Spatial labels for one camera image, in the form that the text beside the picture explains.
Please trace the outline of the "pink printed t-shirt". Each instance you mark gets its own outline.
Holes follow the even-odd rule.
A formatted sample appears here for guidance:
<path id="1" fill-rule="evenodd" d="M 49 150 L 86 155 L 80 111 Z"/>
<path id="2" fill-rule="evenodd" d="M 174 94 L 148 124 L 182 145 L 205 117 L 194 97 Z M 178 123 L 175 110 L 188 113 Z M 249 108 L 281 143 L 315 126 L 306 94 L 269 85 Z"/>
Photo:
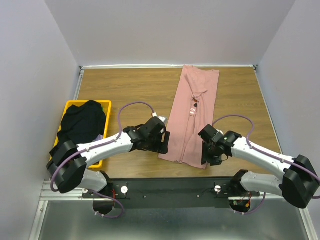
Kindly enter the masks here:
<path id="1" fill-rule="evenodd" d="M 182 68 L 167 123 L 168 152 L 158 158 L 205 169 L 199 132 L 213 123 L 220 72 L 191 65 Z"/>

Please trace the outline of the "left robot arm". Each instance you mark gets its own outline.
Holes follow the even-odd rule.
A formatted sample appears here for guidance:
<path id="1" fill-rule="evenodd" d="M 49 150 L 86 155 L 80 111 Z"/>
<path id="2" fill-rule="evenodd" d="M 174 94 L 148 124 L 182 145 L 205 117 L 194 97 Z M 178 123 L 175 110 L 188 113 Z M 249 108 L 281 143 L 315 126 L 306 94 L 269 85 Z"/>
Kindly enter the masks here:
<path id="1" fill-rule="evenodd" d="M 166 117 L 153 116 L 145 124 L 126 127 L 102 140 L 79 145 L 71 140 L 65 142 L 46 166 L 51 175 L 51 190 L 61 194 L 76 188 L 100 192 L 107 187 L 108 178 L 90 170 L 94 164 L 132 151 L 167 154 L 170 132 L 166 123 Z"/>

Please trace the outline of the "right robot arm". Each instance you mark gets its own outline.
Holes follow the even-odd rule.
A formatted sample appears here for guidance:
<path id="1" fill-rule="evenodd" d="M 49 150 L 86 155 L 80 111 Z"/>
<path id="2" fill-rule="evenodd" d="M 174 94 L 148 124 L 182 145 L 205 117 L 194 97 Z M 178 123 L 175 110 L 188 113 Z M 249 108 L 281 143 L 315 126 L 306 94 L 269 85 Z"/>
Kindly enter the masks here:
<path id="1" fill-rule="evenodd" d="M 320 187 L 320 179 L 310 160 L 291 157 L 259 146 L 234 131 L 222 133 L 208 124 L 200 132 L 201 163 L 215 166 L 222 156 L 236 157 L 255 164 L 268 174 L 241 169 L 225 187 L 218 188 L 228 196 L 243 196 L 250 192 L 264 192 L 283 197 L 292 206 L 305 209 Z"/>

